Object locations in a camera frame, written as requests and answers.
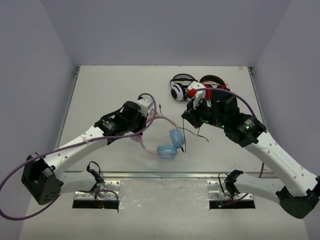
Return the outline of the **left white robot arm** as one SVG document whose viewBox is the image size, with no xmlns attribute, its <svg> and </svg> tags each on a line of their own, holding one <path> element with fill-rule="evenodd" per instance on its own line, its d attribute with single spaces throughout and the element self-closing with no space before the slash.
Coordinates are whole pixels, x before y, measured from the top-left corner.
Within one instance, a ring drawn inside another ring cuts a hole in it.
<svg viewBox="0 0 320 240">
<path fill-rule="evenodd" d="M 53 153 L 31 159 L 23 169 L 21 182 L 40 206 L 55 201 L 64 193 L 93 190 L 104 182 L 96 171 L 68 173 L 67 170 L 125 134 L 141 133 L 153 103 L 145 97 L 126 101 L 120 109 L 102 116 L 88 130 Z"/>
</svg>

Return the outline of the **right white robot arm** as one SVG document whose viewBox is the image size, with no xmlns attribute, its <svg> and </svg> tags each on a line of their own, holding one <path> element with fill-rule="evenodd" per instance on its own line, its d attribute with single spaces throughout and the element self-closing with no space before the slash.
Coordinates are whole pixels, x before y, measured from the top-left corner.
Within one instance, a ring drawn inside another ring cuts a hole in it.
<svg viewBox="0 0 320 240">
<path fill-rule="evenodd" d="M 222 129 L 229 140 L 256 156 L 277 176 L 262 179 L 233 170 L 224 180 L 225 189 L 232 196 L 257 195 L 279 204 L 297 219 L 306 217 L 319 203 L 319 176 L 294 160 L 255 116 L 241 113 L 234 96 L 212 101 L 210 105 L 194 96 L 182 118 L 196 129 L 203 124 Z"/>
</svg>

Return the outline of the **pink blue cat-ear headphones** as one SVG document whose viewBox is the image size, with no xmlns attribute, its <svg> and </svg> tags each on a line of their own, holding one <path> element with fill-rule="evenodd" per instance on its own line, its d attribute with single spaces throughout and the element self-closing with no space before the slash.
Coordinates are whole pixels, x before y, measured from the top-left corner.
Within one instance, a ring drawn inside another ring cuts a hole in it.
<svg viewBox="0 0 320 240">
<path fill-rule="evenodd" d="M 166 116 L 163 116 L 159 114 L 155 109 L 152 109 L 150 111 L 150 115 L 146 120 L 146 123 L 149 124 L 152 120 L 153 115 L 155 115 L 154 119 L 158 120 L 166 120 L 170 124 L 173 125 L 173 128 L 169 130 L 169 136 L 171 139 L 172 144 L 171 145 L 159 145 L 156 148 L 156 152 L 150 151 L 146 148 L 142 135 L 135 135 L 132 136 L 130 139 L 134 142 L 140 144 L 140 146 L 150 155 L 154 157 L 158 157 L 163 160 L 173 160 L 176 155 L 178 154 L 179 149 L 183 149 L 184 145 L 186 144 L 185 135 L 183 132 L 178 128 L 177 124 L 169 119 Z"/>
</svg>

